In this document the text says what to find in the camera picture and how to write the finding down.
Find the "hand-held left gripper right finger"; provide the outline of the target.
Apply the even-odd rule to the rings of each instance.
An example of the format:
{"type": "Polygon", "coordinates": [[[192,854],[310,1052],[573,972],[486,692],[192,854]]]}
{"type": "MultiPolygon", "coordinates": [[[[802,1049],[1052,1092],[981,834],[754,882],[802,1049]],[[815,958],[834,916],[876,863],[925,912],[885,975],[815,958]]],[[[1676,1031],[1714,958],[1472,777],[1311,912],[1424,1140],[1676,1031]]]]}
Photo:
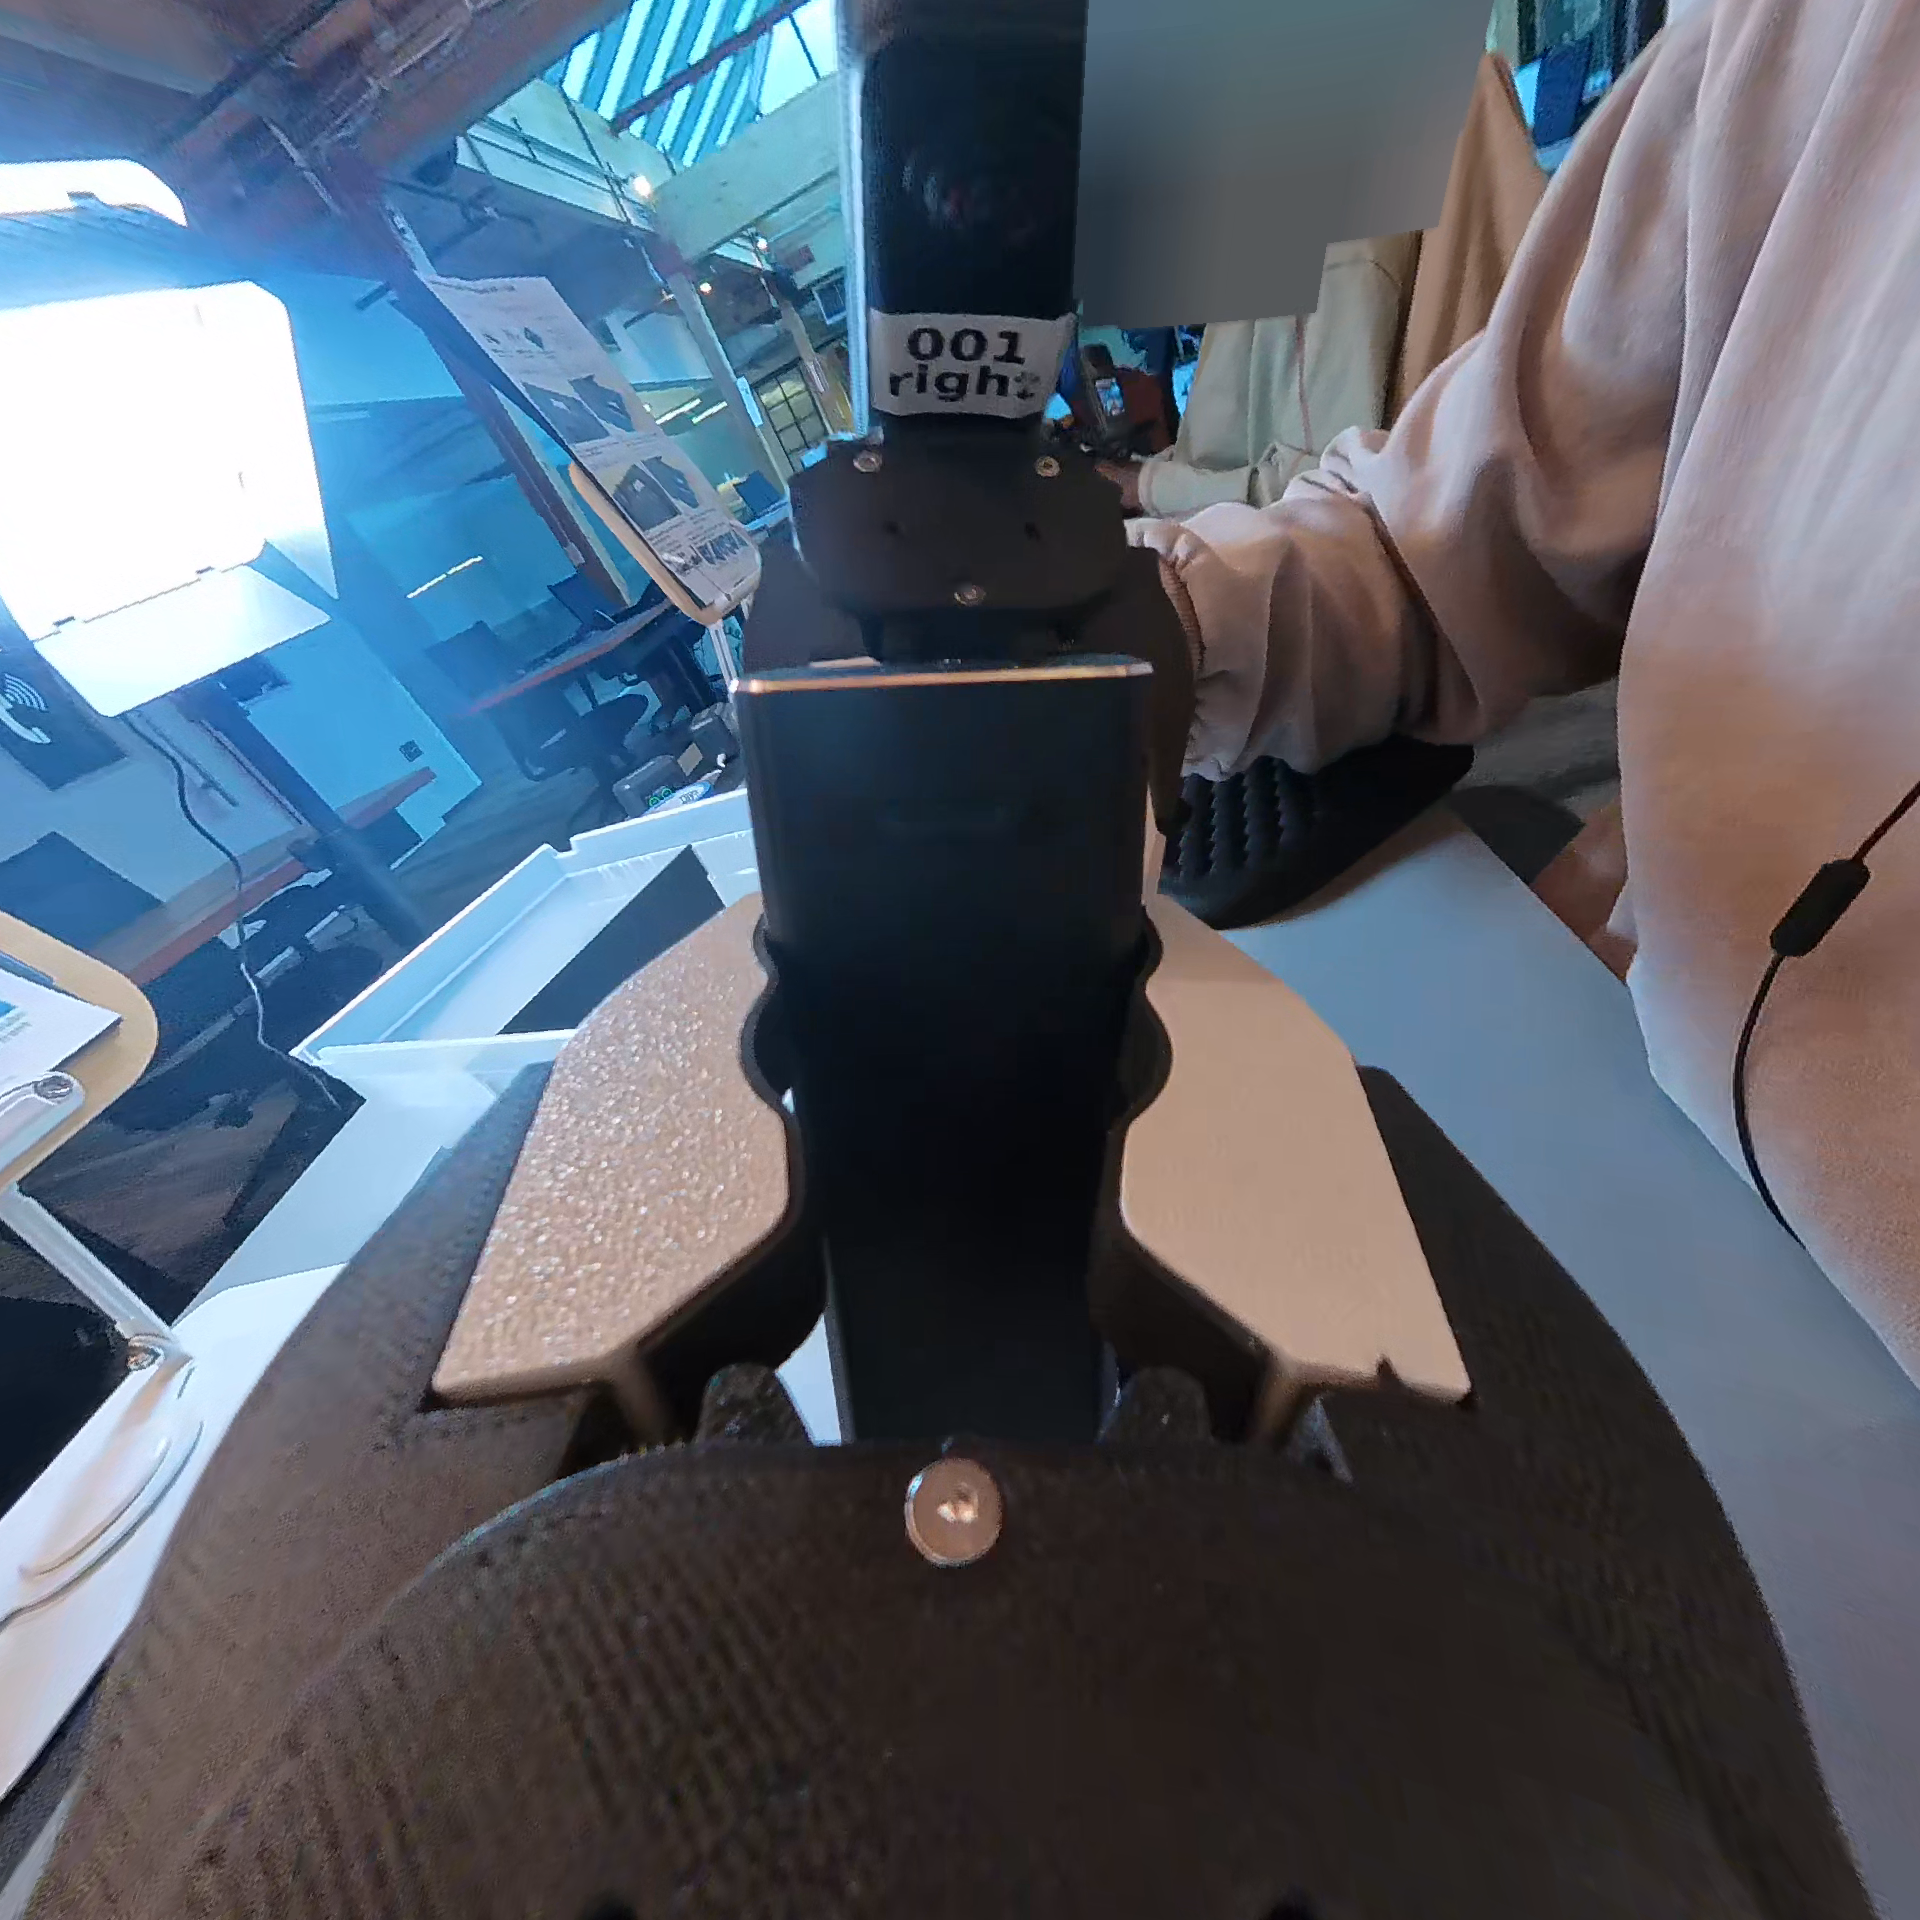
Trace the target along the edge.
{"type": "Polygon", "coordinates": [[[1227,1334],[1250,1402],[1391,1382],[1472,1391],[1360,1070],[1286,982],[1181,904],[1150,908],[1168,1044],[1126,1127],[1117,1213],[1227,1334]]]}

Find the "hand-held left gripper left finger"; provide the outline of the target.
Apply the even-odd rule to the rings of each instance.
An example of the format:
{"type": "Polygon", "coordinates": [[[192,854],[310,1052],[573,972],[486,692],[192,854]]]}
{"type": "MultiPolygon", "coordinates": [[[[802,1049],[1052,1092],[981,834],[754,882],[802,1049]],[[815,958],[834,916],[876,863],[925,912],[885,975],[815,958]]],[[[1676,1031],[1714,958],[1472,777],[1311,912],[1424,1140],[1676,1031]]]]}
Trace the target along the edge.
{"type": "Polygon", "coordinates": [[[800,1138],[751,1042],[759,916],[716,916],[560,1049],[435,1373],[446,1402],[578,1384],[698,1402],[824,1309],[800,1138]]]}

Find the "person's right forearm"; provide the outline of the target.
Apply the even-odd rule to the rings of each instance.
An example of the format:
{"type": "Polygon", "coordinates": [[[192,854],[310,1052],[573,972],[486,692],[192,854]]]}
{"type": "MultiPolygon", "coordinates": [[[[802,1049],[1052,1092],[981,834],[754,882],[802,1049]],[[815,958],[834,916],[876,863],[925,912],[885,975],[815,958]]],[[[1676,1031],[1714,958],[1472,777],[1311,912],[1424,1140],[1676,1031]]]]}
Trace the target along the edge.
{"type": "Polygon", "coordinates": [[[1311,772],[1390,735],[1472,745],[1611,679],[1674,375],[1668,353],[1486,330],[1388,436],[1342,436],[1279,505],[1140,524],[1194,656],[1186,772],[1311,772]]]}

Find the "white plastic tray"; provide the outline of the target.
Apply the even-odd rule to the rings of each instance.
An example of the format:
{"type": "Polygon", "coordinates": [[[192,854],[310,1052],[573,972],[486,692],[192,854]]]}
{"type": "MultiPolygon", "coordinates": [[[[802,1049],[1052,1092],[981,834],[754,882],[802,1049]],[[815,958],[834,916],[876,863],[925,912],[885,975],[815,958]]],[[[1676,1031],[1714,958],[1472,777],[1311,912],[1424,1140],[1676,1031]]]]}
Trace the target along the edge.
{"type": "Polygon", "coordinates": [[[475,1119],[629,975],[751,890],[741,790],[542,845],[295,1056],[381,1113],[475,1119]]]}

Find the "instruction poster board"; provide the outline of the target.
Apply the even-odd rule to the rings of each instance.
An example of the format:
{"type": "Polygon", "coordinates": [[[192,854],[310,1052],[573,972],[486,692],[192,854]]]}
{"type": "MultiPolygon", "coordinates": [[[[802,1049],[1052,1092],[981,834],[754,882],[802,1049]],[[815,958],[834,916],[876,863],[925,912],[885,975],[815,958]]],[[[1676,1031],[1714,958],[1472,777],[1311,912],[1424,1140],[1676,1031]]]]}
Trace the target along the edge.
{"type": "Polygon", "coordinates": [[[438,335],[564,450],[582,502],[675,607],[712,628],[751,601],[754,537],[549,279],[418,284],[438,335]]]}

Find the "black foam pad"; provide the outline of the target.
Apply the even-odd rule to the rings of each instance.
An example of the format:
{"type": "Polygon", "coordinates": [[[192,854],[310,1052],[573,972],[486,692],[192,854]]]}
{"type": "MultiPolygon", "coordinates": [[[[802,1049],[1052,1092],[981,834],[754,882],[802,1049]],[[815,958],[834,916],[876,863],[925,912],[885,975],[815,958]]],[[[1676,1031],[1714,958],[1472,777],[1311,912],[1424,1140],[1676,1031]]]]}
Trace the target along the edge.
{"type": "Polygon", "coordinates": [[[1191,774],[1159,889],[1218,930],[1276,920],[1440,802],[1472,764],[1472,748],[1391,735],[1311,774],[1274,757],[1220,782],[1191,774]]]}

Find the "instruction sheet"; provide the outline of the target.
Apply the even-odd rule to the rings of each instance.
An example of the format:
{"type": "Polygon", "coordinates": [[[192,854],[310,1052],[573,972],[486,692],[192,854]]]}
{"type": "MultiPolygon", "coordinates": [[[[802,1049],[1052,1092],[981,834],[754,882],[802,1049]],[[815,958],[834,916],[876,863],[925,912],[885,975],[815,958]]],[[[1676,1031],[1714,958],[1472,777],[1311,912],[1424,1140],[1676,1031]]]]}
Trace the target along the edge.
{"type": "Polygon", "coordinates": [[[111,1007],[3,958],[3,1092],[32,1087],[122,1023],[111,1007]]]}

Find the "black sign with phone icon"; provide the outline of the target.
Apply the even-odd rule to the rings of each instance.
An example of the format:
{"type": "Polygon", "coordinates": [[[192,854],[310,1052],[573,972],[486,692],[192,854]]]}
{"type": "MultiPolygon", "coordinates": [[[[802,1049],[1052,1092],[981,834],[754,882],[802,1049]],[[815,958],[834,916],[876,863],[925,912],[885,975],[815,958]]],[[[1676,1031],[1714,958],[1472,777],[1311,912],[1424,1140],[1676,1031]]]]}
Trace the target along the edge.
{"type": "Polygon", "coordinates": [[[3,647],[3,757],[37,785],[59,793],[125,760],[59,674],[23,644],[3,647]]]}

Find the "bright softbox light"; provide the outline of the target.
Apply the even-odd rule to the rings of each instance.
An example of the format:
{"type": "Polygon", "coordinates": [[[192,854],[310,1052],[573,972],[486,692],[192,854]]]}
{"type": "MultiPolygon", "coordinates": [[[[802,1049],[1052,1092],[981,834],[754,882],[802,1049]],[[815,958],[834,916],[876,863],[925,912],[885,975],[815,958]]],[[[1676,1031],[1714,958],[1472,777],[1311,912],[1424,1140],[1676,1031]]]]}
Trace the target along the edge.
{"type": "Polygon", "coordinates": [[[98,716],[328,622],[290,314],[134,159],[3,168],[3,596],[98,716]]]}

